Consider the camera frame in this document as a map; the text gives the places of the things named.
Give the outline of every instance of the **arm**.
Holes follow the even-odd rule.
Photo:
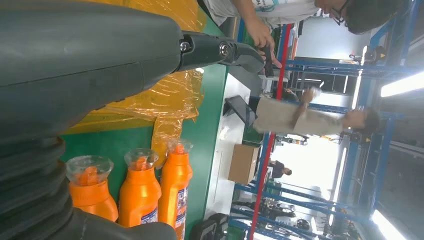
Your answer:
[[[300,105],[297,107],[296,112],[293,115],[293,120],[291,122],[293,128],[295,127],[296,123],[298,122],[299,117],[306,111],[308,108],[308,105],[312,100],[314,99],[314,91],[313,90],[306,90],[302,97],[300,98]]]
[[[255,46],[269,46],[274,51],[274,39],[270,29],[256,16],[256,11],[251,0],[232,0],[235,8],[246,24],[246,29],[252,37]]]

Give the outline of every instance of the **green table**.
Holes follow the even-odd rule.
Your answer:
[[[222,35],[219,28],[210,20],[203,30],[210,35]],[[193,178],[188,187],[188,210],[186,218],[186,239],[194,224],[203,221],[209,187],[215,142],[224,97],[227,68],[222,65],[204,67],[202,90],[204,100],[199,108],[199,116],[194,123],[184,121],[182,138],[191,141],[194,147],[190,153]],[[135,148],[150,148],[153,127],[130,128],[124,130],[65,135],[67,161],[76,156],[98,155],[111,159],[113,171],[108,177],[109,191],[115,200],[123,183],[127,165],[124,155]]]

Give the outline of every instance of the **orange bottle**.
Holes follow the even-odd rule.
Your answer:
[[[118,208],[107,179],[113,167],[112,161],[101,156],[77,156],[66,162],[73,206],[115,222]]]
[[[119,224],[133,227],[158,221],[158,200],[161,186],[153,164],[158,155],[146,148],[137,148],[125,155],[128,165],[126,179],[119,192]]]
[[[184,239],[189,181],[193,170],[189,163],[189,151],[193,145],[187,141],[169,143],[167,160],[162,169],[159,199],[159,221],[172,226],[177,240]]]

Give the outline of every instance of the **hand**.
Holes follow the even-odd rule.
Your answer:
[[[265,61],[267,60],[267,58],[265,57],[265,52],[261,51],[261,50],[257,50],[257,52],[262,56],[262,59]],[[274,51],[271,51],[271,59],[272,59],[272,64],[274,64],[277,68],[282,68],[282,64],[277,60],[276,55],[274,54]]]
[[[250,20],[245,20],[246,29],[254,41],[254,45],[263,48],[269,46],[271,52],[274,51],[275,43],[271,36],[270,29],[257,16]]]
[[[302,97],[300,98],[300,101],[302,103],[309,104],[310,102],[312,102],[313,99],[314,99],[314,90],[308,89],[303,93]]]

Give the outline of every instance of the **screw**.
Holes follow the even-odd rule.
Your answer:
[[[226,42],[221,42],[219,45],[219,55],[226,58],[228,56],[229,50]]]
[[[185,53],[188,50],[190,50],[190,43],[183,41],[180,45],[179,45],[179,49],[181,50],[181,52]]]

